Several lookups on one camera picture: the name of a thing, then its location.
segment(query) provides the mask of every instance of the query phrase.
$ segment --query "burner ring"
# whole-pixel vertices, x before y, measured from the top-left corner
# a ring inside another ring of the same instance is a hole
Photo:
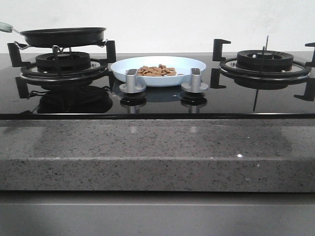
[[[299,62],[299,61],[293,61],[293,65],[297,65],[301,67],[301,70],[285,72],[285,73],[281,73],[281,72],[260,73],[259,71],[246,70],[242,68],[233,68],[227,65],[229,62],[232,62],[232,61],[236,61],[236,58],[231,58],[225,61],[221,61],[220,62],[221,71],[225,70],[227,73],[231,72],[234,76],[239,76],[239,77],[244,77],[244,78],[250,77],[249,79],[268,80],[268,81],[274,81],[275,79],[277,79],[277,81],[292,81],[292,80],[299,80],[300,79],[299,77],[307,76],[311,72],[310,67],[305,66],[304,63]]]
[[[27,80],[27,83],[32,85],[40,85],[40,86],[57,86],[57,85],[65,85],[65,84],[77,84],[84,83],[88,81],[93,81],[99,79],[103,76],[110,75],[110,71],[106,65],[100,65],[99,67],[88,69],[83,71],[84,74],[81,73],[68,73],[68,76],[58,77],[56,74],[44,74],[40,72],[31,71],[32,68],[36,68],[36,64],[32,63],[31,67],[25,68],[22,67],[20,77]]]
[[[62,80],[63,78],[67,77],[80,77],[80,76],[86,76],[86,75],[93,75],[95,73],[101,72],[101,71],[108,71],[107,64],[99,64],[100,60],[98,59],[91,59],[91,62],[97,62],[97,67],[91,68],[91,69],[85,69],[81,71],[76,72],[65,72],[63,73],[63,76],[58,76],[57,73],[42,73],[37,71],[32,71],[32,68],[36,67],[36,63],[31,63],[30,67],[22,67],[21,73],[24,77],[35,77],[35,78],[41,78],[42,80],[45,79],[59,79]]]

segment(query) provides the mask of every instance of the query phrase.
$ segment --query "frying pan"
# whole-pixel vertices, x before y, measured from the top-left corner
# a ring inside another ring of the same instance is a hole
[[[106,28],[59,28],[36,29],[18,32],[12,25],[0,22],[0,31],[20,34],[28,45],[37,48],[52,48],[58,45],[60,48],[79,47],[101,43],[104,39]]]

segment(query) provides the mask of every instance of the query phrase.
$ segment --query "gray granite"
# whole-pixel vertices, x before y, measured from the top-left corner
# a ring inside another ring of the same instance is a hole
[[[315,120],[0,120],[0,190],[315,192]]]

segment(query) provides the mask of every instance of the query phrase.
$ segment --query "white plate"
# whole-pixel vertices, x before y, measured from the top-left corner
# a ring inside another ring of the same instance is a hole
[[[115,77],[126,82],[126,71],[130,69],[139,69],[140,67],[146,66],[158,66],[159,64],[166,65],[167,67],[174,67],[177,74],[176,76],[140,76],[144,79],[147,86],[150,87],[168,87],[177,86],[190,80],[190,69],[199,68],[200,73],[206,69],[206,64],[191,58],[181,57],[169,57],[169,56],[152,56],[152,57],[138,57],[120,60],[111,65]]]

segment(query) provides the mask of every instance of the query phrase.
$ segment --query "silver knob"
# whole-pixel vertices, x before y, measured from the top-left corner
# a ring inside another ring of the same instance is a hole
[[[200,93],[208,90],[209,86],[201,81],[199,68],[191,69],[191,78],[187,83],[182,83],[182,90],[192,93]]]
[[[137,69],[130,69],[126,73],[126,83],[119,86],[121,92],[137,93],[146,89],[144,80],[137,77]]]

